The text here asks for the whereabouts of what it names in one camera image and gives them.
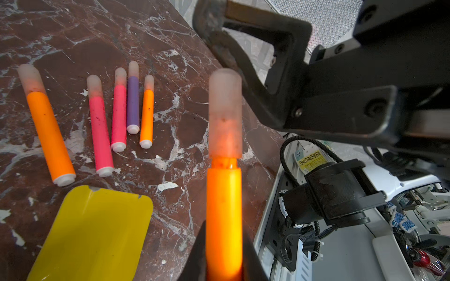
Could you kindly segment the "pink marker pen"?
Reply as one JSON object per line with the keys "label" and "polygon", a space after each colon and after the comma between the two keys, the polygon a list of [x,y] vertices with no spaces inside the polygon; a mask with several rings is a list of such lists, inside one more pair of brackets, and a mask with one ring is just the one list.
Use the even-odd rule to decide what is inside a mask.
{"label": "pink marker pen", "polygon": [[114,162],[110,147],[102,84],[98,76],[90,75],[87,78],[87,90],[96,173],[100,177],[109,177],[114,172]]}

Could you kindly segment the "purple capped marker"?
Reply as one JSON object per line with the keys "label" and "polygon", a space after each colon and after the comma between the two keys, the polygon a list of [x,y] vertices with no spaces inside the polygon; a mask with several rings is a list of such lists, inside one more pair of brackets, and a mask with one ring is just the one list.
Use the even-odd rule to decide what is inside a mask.
{"label": "purple capped marker", "polygon": [[128,65],[127,85],[127,132],[136,135],[139,132],[139,65],[136,61]]}

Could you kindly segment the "orange marker pen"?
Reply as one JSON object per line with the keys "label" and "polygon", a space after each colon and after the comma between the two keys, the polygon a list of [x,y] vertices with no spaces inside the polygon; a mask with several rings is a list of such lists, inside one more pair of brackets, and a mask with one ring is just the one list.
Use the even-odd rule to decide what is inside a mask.
{"label": "orange marker pen", "polygon": [[19,79],[26,95],[52,182],[68,186],[75,182],[76,172],[39,71],[30,64],[18,67]]}

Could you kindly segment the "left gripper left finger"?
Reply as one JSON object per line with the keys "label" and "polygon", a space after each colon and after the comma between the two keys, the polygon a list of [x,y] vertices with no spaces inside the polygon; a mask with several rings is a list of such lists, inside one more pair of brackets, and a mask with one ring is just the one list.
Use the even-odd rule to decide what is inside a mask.
{"label": "left gripper left finger", "polygon": [[207,262],[205,254],[206,245],[206,221],[200,227],[199,234],[191,249],[178,281],[206,281]]}

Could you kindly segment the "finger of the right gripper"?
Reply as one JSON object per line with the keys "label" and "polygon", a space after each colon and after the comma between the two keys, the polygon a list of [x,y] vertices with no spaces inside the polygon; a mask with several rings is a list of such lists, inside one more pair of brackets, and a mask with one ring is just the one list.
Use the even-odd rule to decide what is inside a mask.
{"label": "finger of the right gripper", "polygon": [[[294,128],[312,25],[233,1],[198,1],[192,23],[219,63],[241,76],[243,96],[259,121],[270,128]],[[273,47],[275,62],[264,80],[233,32]]]}

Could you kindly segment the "orange capped marker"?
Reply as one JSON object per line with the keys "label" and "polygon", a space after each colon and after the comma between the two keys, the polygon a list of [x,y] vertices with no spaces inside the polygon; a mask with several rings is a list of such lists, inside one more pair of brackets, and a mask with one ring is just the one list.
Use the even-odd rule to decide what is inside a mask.
{"label": "orange capped marker", "polygon": [[139,145],[143,149],[151,148],[154,132],[154,77],[147,75],[144,81],[142,118]]}
{"label": "orange capped marker", "polygon": [[209,79],[206,262],[210,281],[243,278],[242,80],[232,69]]}

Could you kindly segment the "red marker pen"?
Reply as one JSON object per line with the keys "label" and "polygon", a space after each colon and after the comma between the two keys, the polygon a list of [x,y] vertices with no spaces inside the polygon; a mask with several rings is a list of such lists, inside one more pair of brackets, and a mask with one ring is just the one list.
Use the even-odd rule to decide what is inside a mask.
{"label": "red marker pen", "polygon": [[119,67],[115,71],[113,97],[111,149],[124,152],[127,144],[127,72]]}

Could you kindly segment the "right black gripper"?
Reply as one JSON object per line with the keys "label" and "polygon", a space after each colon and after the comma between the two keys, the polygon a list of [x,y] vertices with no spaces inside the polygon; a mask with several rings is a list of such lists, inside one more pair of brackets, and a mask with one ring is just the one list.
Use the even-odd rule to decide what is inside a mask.
{"label": "right black gripper", "polygon": [[379,148],[450,144],[450,3],[364,1],[353,37],[306,68],[283,129]]}

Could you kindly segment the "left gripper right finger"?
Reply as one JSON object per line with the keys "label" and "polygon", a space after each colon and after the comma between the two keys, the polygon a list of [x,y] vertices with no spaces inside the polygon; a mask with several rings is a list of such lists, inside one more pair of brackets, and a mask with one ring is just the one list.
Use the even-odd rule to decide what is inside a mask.
{"label": "left gripper right finger", "polygon": [[243,233],[243,280],[268,281],[254,245],[246,232]]}

